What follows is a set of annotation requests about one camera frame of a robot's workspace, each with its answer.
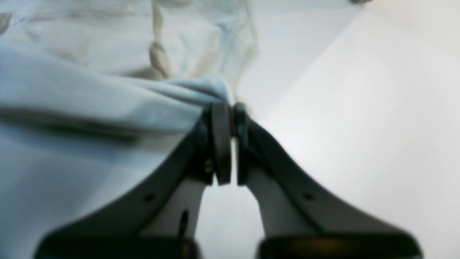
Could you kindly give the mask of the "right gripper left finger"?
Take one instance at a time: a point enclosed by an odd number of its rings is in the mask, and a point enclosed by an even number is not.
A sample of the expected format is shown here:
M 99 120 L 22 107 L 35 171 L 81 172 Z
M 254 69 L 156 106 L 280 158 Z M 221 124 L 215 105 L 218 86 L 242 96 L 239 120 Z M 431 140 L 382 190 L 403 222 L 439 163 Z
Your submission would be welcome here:
M 193 129 L 141 183 L 47 234 L 36 259 L 200 259 L 194 235 L 202 195 L 231 181 L 229 106 L 207 105 Z

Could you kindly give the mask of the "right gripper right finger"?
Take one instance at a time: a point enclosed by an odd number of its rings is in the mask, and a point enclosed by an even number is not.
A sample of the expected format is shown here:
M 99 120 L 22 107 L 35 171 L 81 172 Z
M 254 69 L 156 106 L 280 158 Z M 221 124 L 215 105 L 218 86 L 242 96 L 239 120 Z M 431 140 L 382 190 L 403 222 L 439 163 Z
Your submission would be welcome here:
M 407 231 L 334 195 L 304 172 L 281 144 L 233 108 L 237 182 L 258 202 L 265 238 L 258 259 L 421 259 Z

